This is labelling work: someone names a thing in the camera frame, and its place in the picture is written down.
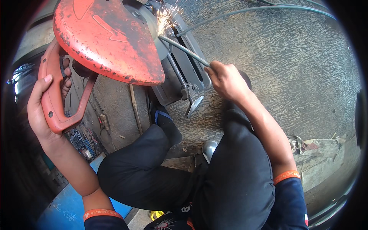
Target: orange wristband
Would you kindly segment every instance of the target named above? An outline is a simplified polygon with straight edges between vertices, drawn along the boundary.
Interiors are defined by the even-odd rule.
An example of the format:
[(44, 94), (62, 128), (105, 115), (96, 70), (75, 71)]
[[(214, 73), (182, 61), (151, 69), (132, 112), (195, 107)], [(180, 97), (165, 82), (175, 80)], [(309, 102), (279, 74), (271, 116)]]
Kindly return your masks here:
[(273, 180), (273, 185), (276, 185), (278, 182), (280, 182), (282, 180), (285, 180), (287, 178), (291, 178), (291, 177), (298, 177), (300, 179), (300, 174), (298, 173), (298, 171), (295, 171), (295, 170), (286, 171), (286, 172), (278, 175)]
[(116, 216), (123, 220), (123, 217), (115, 211), (108, 210), (108, 209), (92, 209), (92, 210), (87, 211), (84, 214), (83, 222), (85, 222), (86, 219), (91, 218), (93, 216)]

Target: yellow object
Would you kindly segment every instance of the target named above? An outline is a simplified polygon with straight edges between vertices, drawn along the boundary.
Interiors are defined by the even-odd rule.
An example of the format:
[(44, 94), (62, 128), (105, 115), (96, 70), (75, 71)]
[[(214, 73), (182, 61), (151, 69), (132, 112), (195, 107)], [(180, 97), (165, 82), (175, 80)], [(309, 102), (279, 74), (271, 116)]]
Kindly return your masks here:
[(163, 214), (164, 214), (163, 211), (151, 211), (151, 219), (156, 220), (157, 218), (159, 218)]

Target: hand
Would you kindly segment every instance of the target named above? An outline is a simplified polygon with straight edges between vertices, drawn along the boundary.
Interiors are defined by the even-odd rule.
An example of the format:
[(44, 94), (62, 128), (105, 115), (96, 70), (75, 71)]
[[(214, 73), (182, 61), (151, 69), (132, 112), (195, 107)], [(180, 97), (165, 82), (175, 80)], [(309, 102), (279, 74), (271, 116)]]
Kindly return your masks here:
[(211, 68), (204, 70), (211, 78), (213, 88), (222, 96), (233, 102), (238, 102), (251, 92), (238, 69), (233, 65), (224, 65), (219, 61), (212, 61)]
[[(68, 58), (63, 61), (63, 66), (65, 68), (64, 73), (67, 76), (64, 84), (61, 86), (61, 98), (63, 102), (65, 101), (65, 97), (71, 87), (71, 70), (68, 67), (69, 62), (70, 61)], [(63, 137), (63, 135), (58, 135), (51, 131), (46, 122), (41, 105), (42, 94), (49, 88), (52, 80), (53, 77), (51, 74), (49, 74), (45, 78), (36, 81), (27, 105), (29, 125), (31, 126), (33, 132), (35, 132), (41, 145), (53, 143), (54, 141)]]

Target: shirt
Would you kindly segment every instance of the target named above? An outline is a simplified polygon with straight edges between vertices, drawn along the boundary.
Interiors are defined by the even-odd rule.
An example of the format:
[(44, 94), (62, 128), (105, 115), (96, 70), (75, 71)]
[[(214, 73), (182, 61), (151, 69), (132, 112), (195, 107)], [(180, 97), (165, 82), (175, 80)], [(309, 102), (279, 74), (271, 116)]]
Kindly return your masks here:
[[(285, 172), (274, 179), (274, 185), (275, 202), (262, 230), (308, 230), (307, 208), (299, 174), (296, 171)], [(191, 207), (190, 204), (180, 210), (166, 212), (144, 230), (195, 230)], [(103, 210), (98, 213), (96, 210), (86, 212), (89, 214), (84, 216), (86, 230), (129, 230), (123, 218), (116, 212)]]

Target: wrist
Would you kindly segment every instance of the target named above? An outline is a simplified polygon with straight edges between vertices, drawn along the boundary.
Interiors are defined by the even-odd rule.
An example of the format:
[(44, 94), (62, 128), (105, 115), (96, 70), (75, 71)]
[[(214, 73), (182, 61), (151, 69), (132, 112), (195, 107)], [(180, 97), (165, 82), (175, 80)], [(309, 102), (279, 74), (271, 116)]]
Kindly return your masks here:
[(255, 94), (250, 91), (250, 90), (246, 90), (243, 94), (239, 95), (233, 102), (239, 106), (241, 104), (247, 103), (251, 100), (253, 100), (253, 98), (255, 97)]
[(39, 142), (43, 151), (48, 155), (49, 153), (63, 149), (63, 146), (68, 142), (68, 139), (64, 135), (57, 135), (53, 138), (39, 139)]

